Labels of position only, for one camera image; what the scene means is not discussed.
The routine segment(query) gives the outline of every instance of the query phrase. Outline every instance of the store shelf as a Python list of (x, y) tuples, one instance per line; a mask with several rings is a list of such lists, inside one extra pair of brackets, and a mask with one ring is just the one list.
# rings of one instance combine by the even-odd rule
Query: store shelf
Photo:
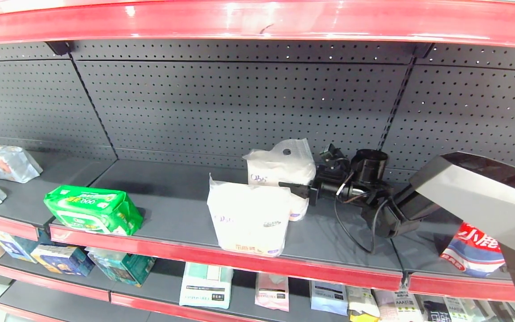
[[(333, 204), (320, 200), (305, 218), (290, 222), (283, 254), (276, 258), (223, 251), (206, 205), (208, 174), (243, 182), (246, 172), (196, 165), (116, 161), (92, 186), (129, 192), (145, 214), (131, 237), (91, 234), (53, 222), (51, 239), (160, 258), (267, 271), (305, 279), (398, 290), (402, 269), (389, 240), (377, 239), (375, 255), (359, 250), (335, 219)], [(340, 208), (350, 233), (370, 243), (370, 232), (353, 207)]]
[(515, 47), (515, 4), (505, 2), (20, 2), (23, 1), (0, 2), (0, 43), (99, 38), (267, 38), (427, 41)]
[(109, 301), (109, 291), (114, 282), (100, 269), (94, 268), (87, 277), (51, 273), (43, 265), (12, 258), (5, 254), (0, 258), (0, 275), (41, 287)]
[(145, 322), (151, 313), (20, 281), (0, 296), (0, 309), (37, 322)]
[(112, 161), (94, 161), (60, 153), (31, 152), (43, 168), (39, 177), (27, 183), (0, 180), (7, 198), (0, 204), (0, 231), (37, 240), (37, 228), (54, 217), (43, 203), (45, 194), (59, 185), (88, 186)]
[(458, 230), (459, 224), (449, 222), (423, 222), (417, 231), (393, 239), (399, 259), (410, 274), (409, 292), (515, 302), (515, 287), (508, 273), (495, 271), (484, 279), (474, 278), (439, 257), (442, 250), (437, 249), (435, 240), (450, 240)]
[(256, 273), (235, 271), (229, 309), (178, 306), (184, 262), (158, 259), (143, 287), (117, 283), (111, 298), (115, 304), (191, 318), (203, 322), (342, 322), (345, 316), (310, 309), (309, 282), (290, 279), (290, 311), (255, 305)]

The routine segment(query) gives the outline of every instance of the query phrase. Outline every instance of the wet wipes package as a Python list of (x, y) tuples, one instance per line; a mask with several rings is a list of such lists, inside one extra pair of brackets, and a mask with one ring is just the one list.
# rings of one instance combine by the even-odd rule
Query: wet wipes package
[(63, 225), (87, 232), (130, 236), (143, 223), (124, 191), (65, 185), (49, 192), (43, 202)]
[(472, 277), (486, 277), (505, 263), (498, 242), (465, 222), (440, 257)]
[(310, 281), (311, 309), (347, 316), (347, 291), (345, 285)]
[(179, 304), (227, 309), (232, 277), (231, 267), (186, 263)]

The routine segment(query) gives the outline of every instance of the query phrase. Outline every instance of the snack bag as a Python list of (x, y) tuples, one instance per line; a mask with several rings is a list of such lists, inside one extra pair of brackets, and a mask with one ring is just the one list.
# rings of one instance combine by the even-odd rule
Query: snack bag
[(43, 171), (23, 148), (0, 145), (0, 179), (26, 183)]
[(289, 188), (213, 181), (208, 208), (218, 244), (225, 250), (279, 256), (290, 217)]
[[(315, 177), (315, 163), (307, 139), (284, 140), (270, 151), (252, 149), (243, 158), (248, 162), (248, 184), (278, 186), (279, 182), (308, 185)], [(309, 198), (291, 195), (291, 221), (301, 220)]]
[(486, 277), (505, 263), (498, 242), (465, 222), (440, 257), (472, 277)]
[(63, 225), (87, 232), (130, 236), (143, 224), (124, 191), (60, 186), (43, 202)]
[(288, 277), (258, 273), (255, 304), (273, 310), (290, 311)]

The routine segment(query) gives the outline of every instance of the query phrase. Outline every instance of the red shelf rail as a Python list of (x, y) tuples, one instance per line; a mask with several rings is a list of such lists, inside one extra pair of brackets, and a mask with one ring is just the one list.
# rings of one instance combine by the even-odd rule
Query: red shelf rail
[(54, 224), (49, 225), (49, 228), (51, 229), (51, 239), (56, 242), (99, 247), (176, 261), (229, 266), (247, 271), (267, 271), (272, 274), (301, 279), (329, 281), (390, 291), (398, 291), (402, 279), (400, 271), (346, 267), (344, 265), (332, 265), (330, 263), (282, 257), (258, 257), (255, 255), (232, 253), (216, 248), (184, 245), (168, 241), (92, 234)]
[(104, 289), (97, 289), (87, 287), (84, 285), (78, 285), (74, 283), (68, 283), (65, 281), (50, 279), (40, 275), (27, 273), (25, 271), (19, 271), (10, 267), (4, 267), (0, 265), (0, 275), (8, 277), (9, 279), (22, 281), (29, 284), (38, 285), (40, 287), (55, 289), (66, 293), (72, 293), (75, 295), (96, 298), (97, 300), (109, 301), (109, 291)]
[(515, 4), (506, 2), (49, 0), (27, 3), (0, 2), (0, 43), (101, 38), (250, 38), (515, 47)]
[(512, 281), (480, 280), (468, 277), (413, 273), (409, 292), (425, 295), (452, 296), (483, 300), (515, 302)]
[(28, 240), (33, 241), (39, 239), (39, 231), (35, 226), (20, 221), (9, 220), (3, 217), (0, 217), (0, 232), (27, 238)]

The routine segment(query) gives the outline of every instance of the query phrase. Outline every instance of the light blue package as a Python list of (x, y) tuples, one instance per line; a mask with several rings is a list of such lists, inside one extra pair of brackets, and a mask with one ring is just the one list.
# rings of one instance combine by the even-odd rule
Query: light blue package
[(345, 285), (310, 281), (311, 309), (347, 316), (347, 291)]

